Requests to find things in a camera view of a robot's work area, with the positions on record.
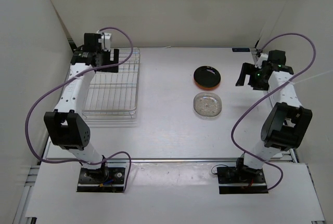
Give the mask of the clear glass plate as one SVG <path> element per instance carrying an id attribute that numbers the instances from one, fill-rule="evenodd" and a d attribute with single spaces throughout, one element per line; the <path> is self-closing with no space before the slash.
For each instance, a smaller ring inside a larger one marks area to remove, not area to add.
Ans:
<path id="1" fill-rule="evenodd" d="M 215 93 L 198 93 L 193 99 L 194 112 L 202 119 L 218 118 L 222 107 L 222 99 Z"/>

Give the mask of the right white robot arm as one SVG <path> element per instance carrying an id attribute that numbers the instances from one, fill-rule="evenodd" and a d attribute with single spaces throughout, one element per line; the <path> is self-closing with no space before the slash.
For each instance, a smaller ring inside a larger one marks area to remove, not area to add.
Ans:
<path id="1" fill-rule="evenodd" d="M 302 106 L 290 83 L 294 72 L 286 65 L 284 51 L 271 50 L 260 54 L 256 64 L 243 63 L 236 86 L 244 85 L 246 75 L 250 76 L 249 86 L 268 93 L 273 108 L 262 126 L 260 141 L 237 160 L 234 177 L 239 182 L 258 174 L 276 154 L 298 148 L 313 116 Z"/>

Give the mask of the black plastic plate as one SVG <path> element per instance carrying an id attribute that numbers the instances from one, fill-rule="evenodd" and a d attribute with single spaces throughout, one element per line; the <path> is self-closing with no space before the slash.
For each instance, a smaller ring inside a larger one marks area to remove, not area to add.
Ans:
<path id="1" fill-rule="evenodd" d="M 210 66 L 201 66 L 194 71 L 194 81 L 205 87 L 212 87 L 221 82 L 219 71 Z"/>

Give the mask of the orange plastic plate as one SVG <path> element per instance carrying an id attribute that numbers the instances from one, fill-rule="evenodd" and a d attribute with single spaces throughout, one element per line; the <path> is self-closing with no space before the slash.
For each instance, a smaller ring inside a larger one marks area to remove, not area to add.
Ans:
<path id="1" fill-rule="evenodd" d="M 198 88 L 200 88 L 201 90 L 205 90 L 205 91 L 216 90 L 216 89 L 219 88 L 219 86 L 220 86 L 220 83 L 218 83 L 217 85 L 212 86 L 212 87 L 205 87 L 205 86 L 200 85 L 200 84 L 197 83 L 196 81 L 194 81 L 194 84 L 195 84 Z"/>

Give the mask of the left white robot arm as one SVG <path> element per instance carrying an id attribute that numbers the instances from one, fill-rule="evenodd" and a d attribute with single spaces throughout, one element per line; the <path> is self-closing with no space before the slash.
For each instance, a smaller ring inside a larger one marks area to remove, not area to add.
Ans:
<path id="1" fill-rule="evenodd" d="M 84 44 L 77 48 L 70 61 L 70 83 L 62 92 L 54 110 L 46 112 L 44 123 L 55 146 L 72 153 L 81 160 L 86 173 L 97 182 L 109 177 L 109 169 L 100 155 L 90 144 L 91 131 L 82 119 L 82 110 L 92 79 L 94 68 L 118 63 L 119 52 L 111 58 L 110 33 L 86 33 Z"/>

